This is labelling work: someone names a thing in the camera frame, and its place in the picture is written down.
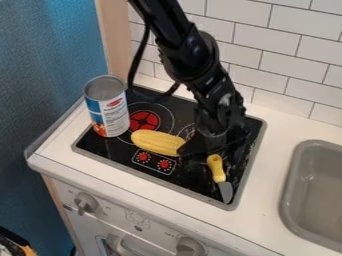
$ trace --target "can label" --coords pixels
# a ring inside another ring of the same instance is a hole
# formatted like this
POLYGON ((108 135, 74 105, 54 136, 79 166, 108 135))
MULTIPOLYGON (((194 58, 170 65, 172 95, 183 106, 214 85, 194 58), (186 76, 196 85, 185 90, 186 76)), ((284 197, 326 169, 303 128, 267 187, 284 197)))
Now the can label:
POLYGON ((94 131, 103 137, 116 137, 130 126, 125 92, 107 100, 96 101, 86 97, 94 131))

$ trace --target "black cooktop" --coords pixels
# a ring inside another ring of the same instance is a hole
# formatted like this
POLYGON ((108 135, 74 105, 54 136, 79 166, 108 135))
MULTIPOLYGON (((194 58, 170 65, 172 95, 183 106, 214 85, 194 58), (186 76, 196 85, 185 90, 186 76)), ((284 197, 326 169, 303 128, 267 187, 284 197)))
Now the black cooktop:
MULTIPOLYGON (((135 90, 139 90, 151 97, 159 95, 155 91, 144 88, 135 90)), ((194 109, 196 103, 178 97, 171 97, 161 104, 151 104, 142 101, 130 90, 127 91, 127 100, 131 126, 126 133, 117 138, 103 138, 97 135, 92 128, 88 128, 75 143, 75 151, 78 153, 86 152, 87 156, 97 160, 106 159, 104 162, 108 164, 119 163, 130 167, 144 173, 143 177, 146 179, 151 180, 150 177, 152 176, 163 180, 164 184, 171 183, 186 189, 183 191, 190 190, 208 197, 209 201, 214 199, 222 202, 217 184, 212 181, 211 172, 204 163, 192 166, 191 169, 184 169, 180 167, 178 158, 141 150, 133 145, 130 139, 133 131, 150 129, 178 135, 189 140, 195 132, 194 109)), ((239 188, 251 153, 253 153, 254 144, 257 141, 263 122, 247 118, 247 126, 251 135, 247 140, 245 149, 240 153, 241 161, 236 164, 230 173, 230 181, 233 184, 235 193, 239 188)))

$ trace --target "oven knob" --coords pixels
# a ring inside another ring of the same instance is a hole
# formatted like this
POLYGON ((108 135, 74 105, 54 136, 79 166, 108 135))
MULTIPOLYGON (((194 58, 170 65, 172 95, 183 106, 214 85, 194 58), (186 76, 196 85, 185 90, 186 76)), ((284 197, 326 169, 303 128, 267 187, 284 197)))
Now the oven knob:
POLYGON ((99 202, 91 195, 80 192, 74 199, 75 204, 78 208, 78 214, 83 216, 87 213, 94 213, 100 206, 99 202))
POLYGON ((205 256, 206 251, 199 242, 189 237, 181 237, 177 244, 177 256, 205 256))

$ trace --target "sink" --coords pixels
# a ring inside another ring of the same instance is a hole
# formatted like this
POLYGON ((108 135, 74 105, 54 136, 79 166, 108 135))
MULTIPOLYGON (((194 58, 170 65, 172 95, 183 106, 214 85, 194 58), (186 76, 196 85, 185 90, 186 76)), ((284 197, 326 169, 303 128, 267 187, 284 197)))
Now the sink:
POLYGON ((310 140, 294 151, 280 216, 297 236, 342 253, 342 147, 310 140))

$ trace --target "tile wall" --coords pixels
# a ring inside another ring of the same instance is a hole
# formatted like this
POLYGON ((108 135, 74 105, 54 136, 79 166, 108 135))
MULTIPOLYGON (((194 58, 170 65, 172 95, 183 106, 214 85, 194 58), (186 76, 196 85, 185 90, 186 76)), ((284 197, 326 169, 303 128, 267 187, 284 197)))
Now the tile wall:
MULTIPOLYGON (((342 126, 342 0, 179 0, 246 101, 342 126)), ((142 20, 130 7, 132 53, 142 20)), ((170 80, 153 36, 140 72, 170 80)))

